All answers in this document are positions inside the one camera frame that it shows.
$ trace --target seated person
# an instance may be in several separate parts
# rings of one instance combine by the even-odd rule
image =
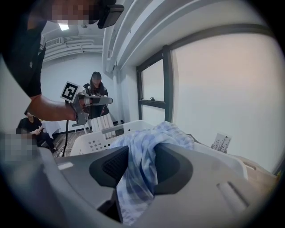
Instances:
[[[44,127],[42,126],[40,120],[37,117],[32,116],[28,111],[25,111],[24,114],[27,118],[23,119],[22,128],[26,129],[30,134],[34,135],[37,142],[45,140],[50,150],[52,152],[56,152],[57,148],[54,147],[53,139],[50,138],[48,133],[42,132]]]

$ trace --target person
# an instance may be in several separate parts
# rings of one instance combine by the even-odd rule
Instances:
[[[28,111],[47,121],[76,120],[69,104],[54,102],[41,94],[41,68],[45,57],[45,40],[41,35],[46,22],[88,20],[102,10],[100,0],[38,0],[21,15],[13,37],[3,50],[4,61],[12,76],[31,98]]]
[[[99,72],[94,72],[91,76],[89,95],[99,97],[109,96],[106,87],[102,83],[102,76]],[[93,132],[114,126],[107,105],[91,106],[89,117],[91,119]],[[114,131],[105,134],[106,139],[112,138],[114,136]]]
[[[25,111],[25,118],[22,123],[22,128],[35,136],[37,142],[45,140],[52,152],[56,152],[57,148],[53,144],[53,139],[50,138],[48,133],[43,132],[44,127],[42,126],[40,120],[31,115],[28,111]]]

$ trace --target gray plastic machine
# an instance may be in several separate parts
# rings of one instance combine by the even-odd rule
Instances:
[[[223,227],[258,197],[246,179],[215,157],[170,144],[159,144],[155,151],[155,198],[132,227]],[[1,159],[1,167],[13,194],[43,222],[119,228],[115,187],[128,166],[128,153],[128,147],[118,147],[55,160],[49,150],[35,147],[29,159]]]

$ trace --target woman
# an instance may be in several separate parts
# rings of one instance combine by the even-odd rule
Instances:
[[[99,72],[94,72],[92,74],[90,80],[90,94],[93,96],[99,97],[108,97],[108,91],[106,87],[101,82],[102,77]],[[92,123],[92,130],[93,132],[113,127],[113,121],[110,116],[110,111],[107,105],[104,106],[91,106],[90,108],[90,119]],[[115,136],[115,132],[112,131],[110,133],[105,134],[106,139],[112,138]]]

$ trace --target black cable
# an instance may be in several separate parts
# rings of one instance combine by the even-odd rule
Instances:
[[[66,121],[65,145],[64,145],[64,149],[63,149],[62,157],[64,157],[65,149],[66,149],[66,146],[67,146],[67,139],[68,139],[68,122],[69,122],[69,120],[67,120],[67,121]]]

